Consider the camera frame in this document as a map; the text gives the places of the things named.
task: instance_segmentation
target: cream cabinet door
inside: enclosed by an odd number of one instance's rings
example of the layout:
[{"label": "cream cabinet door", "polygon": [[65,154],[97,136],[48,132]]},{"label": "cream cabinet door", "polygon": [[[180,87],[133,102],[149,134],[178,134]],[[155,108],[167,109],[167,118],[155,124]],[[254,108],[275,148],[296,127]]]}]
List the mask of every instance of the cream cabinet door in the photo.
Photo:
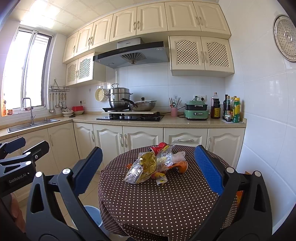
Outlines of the cream cabinet door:
[{"label": "cream cabinet door", "polygon": [[103,151],[104,166],[124,153],[122,126],[94,124],[95,141]]},{"label": "cream cabinet door", "polygon": [[74,132],[80,159],[85,159],[96,146],[93,124],[74,122]]},{"label": "cream cabinet door", "polygon": [[89,49],[109,43],[112,18],[113,15],[109,15],[94,22]]},{"label": "cream cabinet door", "polygon": [[125,151],[163,142],[163,128],[124,126]]},{"label": "cream cabinet door", "polygon": [[78,59],[67,64],[66,68],[66,86],[77,83]]},{"label": "cream cabinet door", "polygon": [[47,130],[59,172],[65,168],[73,168],[79,161],[73,123],[49,127]]},{"label": "cream cabinet door", "polygon": [[76,49],[76,41],[77,41],[78,32],[71,35],[67,38],[63,62],[74,57],[75,49]]},{"label": "cream cabinet door", "polygon": [[202,42],[197,36],[170,36],[172,70],[205,70]]},{"label": "cream cabinet door", "polygon": [[137,35],[168,30],[163,2],[139,6],[137,10]]},{"label": "cream cabinet door", "polygon": [[137,8],[130,8],[113,14],[110,41],[136,35]]},{"label": "cream cabinet door", "polygon": [[235,169],[242,149],[244,130],[245,128],[210,128],[206,149]]},{"label": "cream cabinet door", "polygon": [[164,142],[184,146],[207,145],[207,128],[164,128]]},{"label": "cream cabinet door", "polygon": [[77,83],[93,79],[94,53],[90,53],[78,60]]},{"label": "cream cabinet door", "polygon": [[[11,137],[9,139],[5,139],[5,140],[0,141],[0,143],[3,144],[5,142],[10,142],[10,141],[13,141],[15,139],[17,139],[17,137]],[[22,155],[22,151],[21,151],[21,149],[18,149],[13,153],[8,154],[6,156],[6,158],[20,156],[20,155]],[[28,185],[26,185],[26,186],[24,186],[24,187],[22,187],[22,188],[20,188],[20,189],[18,189],[18,190],[16,190],[14,192],[14,194],[16,195],[18,201],[21,201],[21,200],[25,199],[29,195],[30,187],[31,187],[30,184],[28,184]]]},{"label": "cream cabinet door", "polygon": [[169,31],[201,31],[192,2],[165,2]]},{"label": "cream cabinet door", "polygon": [[202,31],[231,35],[224,14],[218,4],[205,2],[193,2],[193,4]]},{"label": "cream cabinet door", "polygon": [[234,73],[233,60],[227,39],[201,37],[205,70]]},{"label": "cream cabinet door", "polygon": [[78,31],[74,56],[89,50],[93,23]]}]

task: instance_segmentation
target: countertop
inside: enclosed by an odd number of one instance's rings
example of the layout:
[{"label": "countertop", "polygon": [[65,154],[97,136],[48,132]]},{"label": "countertop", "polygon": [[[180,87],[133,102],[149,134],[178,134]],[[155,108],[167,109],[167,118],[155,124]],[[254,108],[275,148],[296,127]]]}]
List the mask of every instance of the countertop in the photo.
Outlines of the countertop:
[{"label": "countertop", "polygon": [[102,124],[102,125],[113,125],[113,126],[140,126],[140,127],[166,127],[166,128],[245,128],[247,126],[247,120],[244,119],[243,123],[225,123],[220,119],[207,119],[207,120],[187,120],[186,118],[171,117],[170,115],[165,115],[160,122],[142,122],[142,121],[110,121],[110,120],[96,120],[98,117],[106,116],[103,114],[82,114],[73,118],[69,117],[56,117],[52,119],[60,120],[57,122],[47,123],[40,126],[35,126],[19,131],[14,131],[8,133],[7,127],[27,123],[29,121],[22,121],[15,124],[10,124],[6,126],[0,126],[0,140],[7,138],[23,135],[28,132],[41,130],[44,128],[57,126],[70,122],[80,122],[80,123],[91,123],[91,124]]}]

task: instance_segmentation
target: pan handle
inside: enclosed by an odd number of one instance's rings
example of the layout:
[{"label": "pan handle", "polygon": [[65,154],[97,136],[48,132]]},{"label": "pan handle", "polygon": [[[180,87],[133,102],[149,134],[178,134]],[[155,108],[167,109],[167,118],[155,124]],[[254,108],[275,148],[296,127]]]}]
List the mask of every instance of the pan handle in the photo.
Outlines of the pan handle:
[{"label": "pan handle", "polygon": [[129,100],[129,99],[126,99],[126,98],[121,98],[121,100],[124,100],[124,101],[126,101],[126,102],[132,104],[133,107],[137,107],[137,104],[136,104],[135,102],[133,102],[132,100]]}]

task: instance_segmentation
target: stainless steel pot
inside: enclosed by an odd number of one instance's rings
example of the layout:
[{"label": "stainless steel pot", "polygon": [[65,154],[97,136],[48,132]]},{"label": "stainless steel pot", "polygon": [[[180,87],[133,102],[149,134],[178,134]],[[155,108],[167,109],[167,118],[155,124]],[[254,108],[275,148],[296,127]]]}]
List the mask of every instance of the stainless steel pot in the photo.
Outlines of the stainless steel pot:
[{"label": "stainless steel pot", "polygon": [[129,107],[134,111],[150,111],[155,107],[156,100],[145,100],[144,97],[141,98],[141,101],[133,102],[129,99],[121,98],[129,103]]},{"label": "stainless steel pot", "polygon": [[112,89],[109,89],[109,93],[105,94],[108,96],[109,104],[114,108],[128,107],[128,102],[121,100],[122,98],[130,99],[133,93],[129,92],[127,88],[118,88],[118,84],[113,84]]}]

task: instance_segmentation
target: brown tablecloth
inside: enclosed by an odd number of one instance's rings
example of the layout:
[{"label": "brown tablecloth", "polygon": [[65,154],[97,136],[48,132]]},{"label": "brown tablecloth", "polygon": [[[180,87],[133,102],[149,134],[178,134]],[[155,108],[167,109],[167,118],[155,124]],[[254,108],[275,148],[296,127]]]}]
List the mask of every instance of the brown tablecloth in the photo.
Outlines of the brown tablecloth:
[{"label": "brown tablecloth", "polygon": [[[181,145],[177,145],[173,153],[186,152],[188,169],[185,174],[171,169],[166,174],[168,182],[159,186],[153,179],[140,184],[124,182],[128,172],[126,165],[133,163],[138,153],[148,149],[143,147],[123,153],[102,170],[99,206],[104,227],[114,234],[129,235],[138,241],[186,241],[206,219],[218,195],[211,191],[199,169],[194,147]],[[235,198],[223,228],[231,224],[236,208]]]}]

